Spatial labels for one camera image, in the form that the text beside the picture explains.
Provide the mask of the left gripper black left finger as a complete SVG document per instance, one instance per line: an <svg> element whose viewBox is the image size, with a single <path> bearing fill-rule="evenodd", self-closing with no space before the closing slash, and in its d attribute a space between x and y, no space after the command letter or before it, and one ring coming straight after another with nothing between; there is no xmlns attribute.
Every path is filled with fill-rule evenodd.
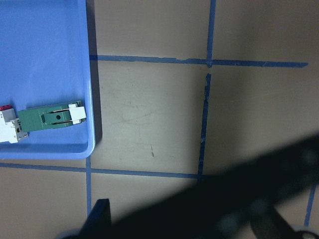
<svg viewBox="0 0 319 239"><path fill-rule="evenodd" d="M80 239L101 239L111 227L111 211L109 199L99 199L84 223Z"/></svg>

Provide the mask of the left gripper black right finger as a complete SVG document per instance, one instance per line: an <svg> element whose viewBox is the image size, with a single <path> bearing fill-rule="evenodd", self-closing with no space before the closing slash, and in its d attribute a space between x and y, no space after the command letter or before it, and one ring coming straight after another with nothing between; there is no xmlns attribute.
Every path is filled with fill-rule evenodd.
<svg viewBox="0 0 319 239"><path fill-rule="evenodd" d="M295 239L296 232L274 207L253 218L250 227L257 239Z"/></svg>

